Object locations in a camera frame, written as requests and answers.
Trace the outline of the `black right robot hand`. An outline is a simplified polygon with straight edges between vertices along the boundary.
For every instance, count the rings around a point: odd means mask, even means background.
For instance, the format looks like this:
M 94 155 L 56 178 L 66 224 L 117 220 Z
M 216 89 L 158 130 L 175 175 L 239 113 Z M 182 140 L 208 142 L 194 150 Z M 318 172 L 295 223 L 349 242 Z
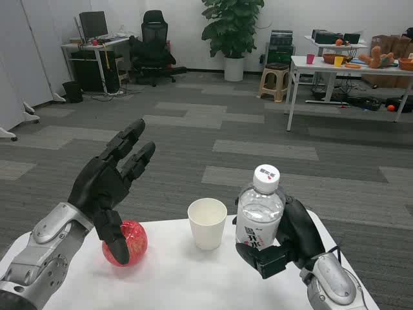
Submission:
M 277 233 L 278 246 L 261 251 L 236 243 L 236 251 L 262 278 L 267 279 L 286 269 L 290 262 L 297 268 L 313 270 L 317 257 L 326 252 L 316 225 L 308 211 L 296 198 L 287 195 Z

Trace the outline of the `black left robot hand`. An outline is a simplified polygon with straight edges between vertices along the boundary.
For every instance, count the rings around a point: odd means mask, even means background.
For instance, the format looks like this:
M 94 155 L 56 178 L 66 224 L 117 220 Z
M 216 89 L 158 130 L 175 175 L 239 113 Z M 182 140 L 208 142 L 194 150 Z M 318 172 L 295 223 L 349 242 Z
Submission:
M 133 181 L 144 173 L 154 155 L 155 143 L 145 144 L 121 170 L 117 164 L 132 151 L 144 129 L 145 121 L 138 119 L 114 136 L 106 149 L 85 165 L 68 198 L 68 203 L 93 222 L 99 239 L 121 265 L 129 262 L 130 253 L 121 231 L 122 220 L 114 208 L 128 196 Z

